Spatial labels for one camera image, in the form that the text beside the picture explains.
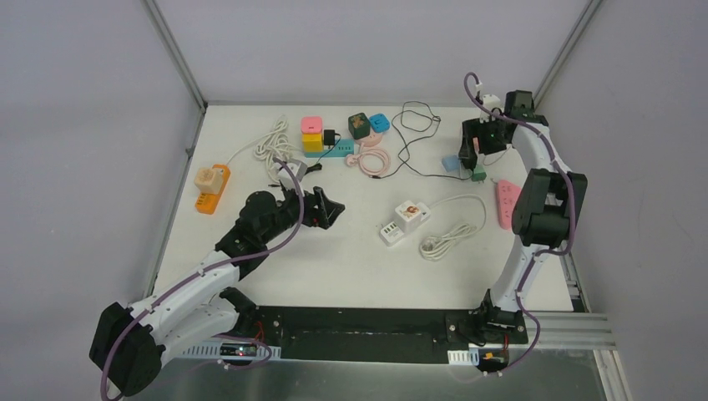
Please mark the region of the black power adapter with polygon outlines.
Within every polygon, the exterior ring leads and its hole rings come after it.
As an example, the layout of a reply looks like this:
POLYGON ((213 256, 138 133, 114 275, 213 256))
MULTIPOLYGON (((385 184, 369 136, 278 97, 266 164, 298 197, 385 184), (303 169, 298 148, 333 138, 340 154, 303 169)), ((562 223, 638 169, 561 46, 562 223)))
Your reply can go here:
POLYGON ((458 160, 461 167, 469 172, 469 179, 474 180, 478 155, 472 145, 462 144, 458 151, 458 160))

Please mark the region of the green charger plug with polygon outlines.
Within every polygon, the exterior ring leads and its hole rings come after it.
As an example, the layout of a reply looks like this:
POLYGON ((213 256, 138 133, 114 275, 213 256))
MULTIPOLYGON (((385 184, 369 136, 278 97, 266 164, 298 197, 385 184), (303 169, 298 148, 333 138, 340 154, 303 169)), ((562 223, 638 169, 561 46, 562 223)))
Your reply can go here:
POLYGON ((488 175, 483 166, 479 165, 472 170, 470 179, 472 182, 484 182, 488 175))

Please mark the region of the blue charger plug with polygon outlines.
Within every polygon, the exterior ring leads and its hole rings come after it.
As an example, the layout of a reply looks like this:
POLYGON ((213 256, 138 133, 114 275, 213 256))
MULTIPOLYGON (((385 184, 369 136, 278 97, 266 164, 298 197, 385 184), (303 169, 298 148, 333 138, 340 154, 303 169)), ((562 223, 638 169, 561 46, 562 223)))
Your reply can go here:
POLYGON ((441 159, 441 163, 446 172, 460 171, 460 159, 456 155, 446 155, 441 159))

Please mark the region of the pink triangular power strip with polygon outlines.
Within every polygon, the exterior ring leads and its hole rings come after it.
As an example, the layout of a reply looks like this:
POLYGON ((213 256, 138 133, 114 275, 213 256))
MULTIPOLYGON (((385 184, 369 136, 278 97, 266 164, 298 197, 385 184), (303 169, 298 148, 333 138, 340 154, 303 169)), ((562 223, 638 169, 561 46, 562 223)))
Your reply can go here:
POLYGON ((496 202, 498 211, 498 224, 504 230, 512 229, 513 210, 520 196, 521 188, 508 181, 499 180, 496 183, 496 202))

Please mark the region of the white cube adapter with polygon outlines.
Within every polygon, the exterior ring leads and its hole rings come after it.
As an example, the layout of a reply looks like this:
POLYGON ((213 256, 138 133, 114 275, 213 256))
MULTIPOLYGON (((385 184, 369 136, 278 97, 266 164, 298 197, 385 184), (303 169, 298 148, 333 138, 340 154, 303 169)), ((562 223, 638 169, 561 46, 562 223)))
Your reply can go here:
POLYGON ((379 237, 387 247, 395 246, 416 231, 430 216, 431 209, 425 203, 406 200, 394 208, 392 219, 382 226, 379 237))

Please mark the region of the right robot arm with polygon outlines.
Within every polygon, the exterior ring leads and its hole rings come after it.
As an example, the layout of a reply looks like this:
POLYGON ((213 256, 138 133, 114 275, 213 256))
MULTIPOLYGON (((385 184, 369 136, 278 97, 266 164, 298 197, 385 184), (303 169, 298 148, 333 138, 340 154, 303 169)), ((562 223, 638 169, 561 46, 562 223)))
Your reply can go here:
POLYGON ((501 114, 483 105, 479 95, 469 98, 481 113, 506 123, 504 138, 517 150, 527 171, 512 214, 512 250, 473 321, 478 338, 492 343, 507 331, 524 330, 524 298, 544 262, 572 248, 588 180, 562 160, 547 120, 535 113, 531 93, 508 93, 501 114))

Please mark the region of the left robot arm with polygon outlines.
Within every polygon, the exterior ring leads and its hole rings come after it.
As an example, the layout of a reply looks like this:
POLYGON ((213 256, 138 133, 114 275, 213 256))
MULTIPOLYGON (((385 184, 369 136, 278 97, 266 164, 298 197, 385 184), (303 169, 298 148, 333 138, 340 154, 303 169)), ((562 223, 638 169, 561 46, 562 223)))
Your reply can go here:
POLYGON ((109 399, 109 384, 119 396, 141 392, 193 343, 227 331, 235 338, 253 331, 253 313, 228 298, 237 293, 233 284, 303 226, 326 230, 346 209, 319 186, 312 191, 283 188, 282 193, 280 200, 267 190, 249 195, 214 250, 169 287, 127 306, 114 302, 102 311, 89 349, 90 360, 102 373, 102 399, 109 399))

